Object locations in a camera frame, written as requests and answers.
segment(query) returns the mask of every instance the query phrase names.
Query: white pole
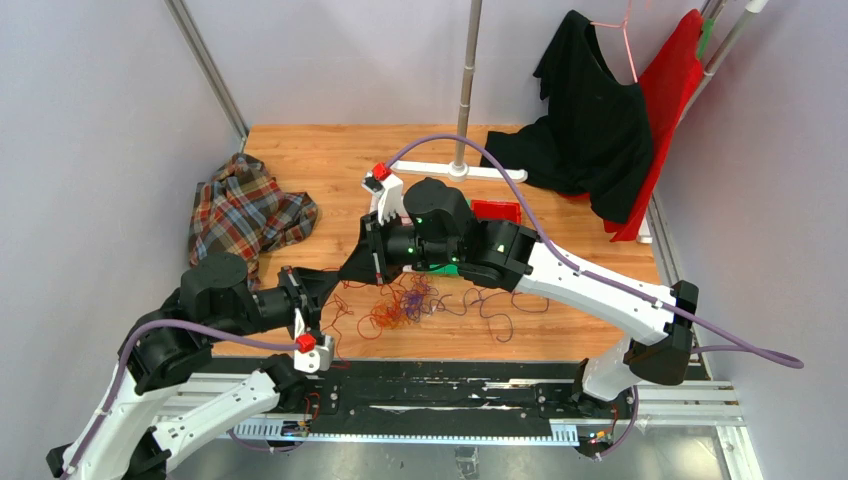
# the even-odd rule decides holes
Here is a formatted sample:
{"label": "white pole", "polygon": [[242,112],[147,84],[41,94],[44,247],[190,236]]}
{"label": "white pole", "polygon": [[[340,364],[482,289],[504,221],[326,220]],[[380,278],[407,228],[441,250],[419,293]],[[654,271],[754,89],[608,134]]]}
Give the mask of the white pole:
{"label": "white pole", "polygon": [[[468,112],[471,110],[471,82],[474,79],[474,61],[477,56],[477,34],[480,31],[480,13],[483,0],[471,0],[471,14],[468,19],[468,39],[465,44],[465,63],[462,72],[462,92],[459,98],[459,119],[456,133],[468,135]],[[397,173],[416,173],[448,177],[455,182],[466,178],[478,180],[503,180],[495,168],[471,167],[465,162],[465,144],[456,142],[456,153],[450,163],[424,163],[400,160],[392,165]],[[507,170],[506,173],[516,183],[527,180],[526,170]]]}
{"label": "white pole", "polygon": [[[456,123],[456,134],[468,136],[468,113],[471,110],[471,83],[474,81],[474,60],[477,57],[477,34],[480,31],[480,13],[483,10],[483,0],[471,0],[471,15],[468,20],[468,41],[465,44],[465,68],[462,71],[462,93],[459,96],[459,118]],[[456,157],[453,168],[462,170],[465,144],[456,142]]]}
{"label": "white pole", "polygon": [[724,59],[727,58],[727,55],[730,53],[730,50],[734,45],[736,45],[736,42],[739,41],[745,27],[747,27],[757,13],[763,9],[766,3],[768,3],[768,0],[754,0],[748,2],[748,5],[745,6],[745,10],[742,12],[742,15],[739,16],[739,19],[736,20],[735,24],[733,24],[733,28],[730,29],[730,32],[726,37],[724,37],[724,40],[721,41],[718,49],[713,54],[712,58],[710,58],[710,61],[707,62],[707,66],[704,67],[704,78],[701,79],[701,83],[698,84],[698,88],[695,89],[695,92],[689,98],[689,102],[687,102],[686,106],[683,108],[683,114],[680,116],[680,121],[683,121],[683,118],[689,112],[689,109],[692,108],[692,104],[695,103],[695,100],[701,95],[701,92],[704,91],[704,88],[706,88],[707,84],[709,84],[713,79],[718,67],[721,66]]}

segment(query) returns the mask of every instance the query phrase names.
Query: pole base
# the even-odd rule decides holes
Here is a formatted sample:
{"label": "pole base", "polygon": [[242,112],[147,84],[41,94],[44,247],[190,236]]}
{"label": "pole base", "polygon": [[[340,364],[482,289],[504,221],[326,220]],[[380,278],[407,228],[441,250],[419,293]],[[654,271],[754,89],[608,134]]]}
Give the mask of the pole base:
{"label": "pole base", "polygon": [[[392,170],[395,173],[448,177],[454,182],[462,182],[469,178],[472,180],[503,180],[503,176],[496,168],[471,167],[468,164],[464,164],[463,167],[455,168],[453,162],[445,164],[399,160],[392,165]],[[516,183],[527,180],[526,170],[507,170],[506,173]]]}

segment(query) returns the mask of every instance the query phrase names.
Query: red box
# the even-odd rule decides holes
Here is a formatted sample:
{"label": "red box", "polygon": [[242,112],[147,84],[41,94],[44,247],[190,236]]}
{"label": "red box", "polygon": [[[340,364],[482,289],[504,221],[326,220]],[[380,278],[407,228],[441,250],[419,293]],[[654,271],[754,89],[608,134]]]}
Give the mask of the red box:
{"label": "red box", "polygon": [[510,220],[521,224],[521,205],[515,202],[471,200],[471,211],[480,220]]}

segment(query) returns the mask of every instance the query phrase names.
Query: red cloth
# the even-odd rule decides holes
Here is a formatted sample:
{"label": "red cloth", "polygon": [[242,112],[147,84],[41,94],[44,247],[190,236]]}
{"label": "red cloth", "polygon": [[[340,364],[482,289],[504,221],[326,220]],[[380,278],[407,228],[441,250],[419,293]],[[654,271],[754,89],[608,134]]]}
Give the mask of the red cloth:
{"label": "red cloth", "polygon": [[674,129],[686,102],[695,93],[704,75],[701,62],[695,56],[703,23],[704,19],[697,10],[687,13],[666,40],[660,53],[639,77],[654,140],[654,161],[639,190],[636,203],[630,210],[627,223],[622,225],[604,220],[604,230],[607,233],[615,232],[611,242],[635,240],[639,233],[651,192],[660,178],[660,171],[671,147]]}

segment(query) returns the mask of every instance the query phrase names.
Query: black shirt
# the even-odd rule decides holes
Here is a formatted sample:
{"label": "black shirt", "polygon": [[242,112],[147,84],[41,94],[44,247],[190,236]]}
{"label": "black shirt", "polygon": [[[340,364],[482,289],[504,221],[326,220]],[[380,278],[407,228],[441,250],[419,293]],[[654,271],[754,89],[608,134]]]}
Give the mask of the black shirt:
{"label": "black shirt", "polygon": [[486,149],[504,167],[526,169],[530,185],[588,192],[598,216],[626,223],[654,153],[642,89],[615,80],[595,27],[574,10],[533,76],[548,114],[514,134],[489,132]]}

